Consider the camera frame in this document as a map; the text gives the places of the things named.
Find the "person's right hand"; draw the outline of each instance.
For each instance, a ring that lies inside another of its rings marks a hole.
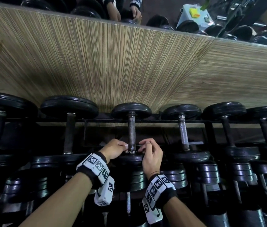
[[[150,179],[152,175],[160,173],[163,151],[153,138],[144,139],[139,144],[142,146],[138,152],[145,152],[142,162],[143,171],[147,179]]]
[[[109,14],[109,19],[114,20],[114,21],[120,21],[121,20],[121,15],[118,9],[113,5],[112,2],[109,2],[106,5],[108,14]]]

